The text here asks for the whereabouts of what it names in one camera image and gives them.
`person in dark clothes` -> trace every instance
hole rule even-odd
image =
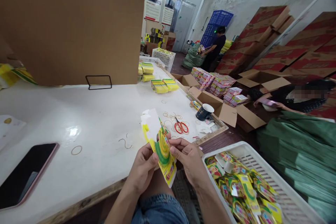
[[[321,107],[327,101],[327,94],[335,86],[335,82],[331,80],[318,79],[303,86],[284,86],[267,94],[258,89],[250,89],[248,95],[255,101],[255,107],[266,98],[276,102],[272,105],[274,108],[306,114]]]
[[[201,68],[207,72],[210,71],[210,66],[212,62],[217,58],[217,56],[219,56],[221,49],[225,45],[226,41],[226,36],[224,35],[225,29],[226,29],[225,26],[218,27],[216,31],[216,35],[218,36],[218,38],[216,38],[215,42],[210,47],[210,49],[206,50],[201,55],[202,58],[206,56]]]

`woman's black hair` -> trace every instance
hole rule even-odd
[[[224,34],[225,31],[226,31],[226,27],[225,27],[225,26],[220,26],[220,27],[218,27],[218,29],[216,30],[216,33]]]
[[[327,90],[330,91],[336,87],[335,82],[325,79],[312,80],[303,86],[305,90]]]

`worker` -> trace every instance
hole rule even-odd
[[[335,82],[331,80],[317,79],[303,86],[288,85],[266,94],[258,89],[250,89],[248,98],[255,101],[255,107],[266,98],[275,101],[275,104],[272,105],[274,108],[306,114],[321,107],[327,101],[328,93],[335,86]]]
[[[201,54],[202,58],[206,56],[201,66],[203,70],[210,72],[210,67],[211,67],[212,62],[214,62],[215,59],[221,53],[220,51],[225,45],[225,41],[226,41],[225,29],[226,29],[225,26],[218,27],[218,29],[216,30],[217,38],[215,42],[212,44],[212,46],[208,50],[204,51]]]
[[[231,223],[210,181],[199,148],[183,138],[169,139],[169,143],[170,153],[183,164],[187,179],[196,191],[204,223]],[[140,148],[105,224],[188,224],[161,170],[154,171],[158,160],[149,143]]]

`jeans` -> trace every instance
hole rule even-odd
[[[188,224],[179,202],[168,194],[154,195],[135,208],[132,224]]]

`smartphone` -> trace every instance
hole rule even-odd
[[[0,186],[0,210],[19,206],[26,200],[58,146],[58,143],[47,143],[28,151]]]

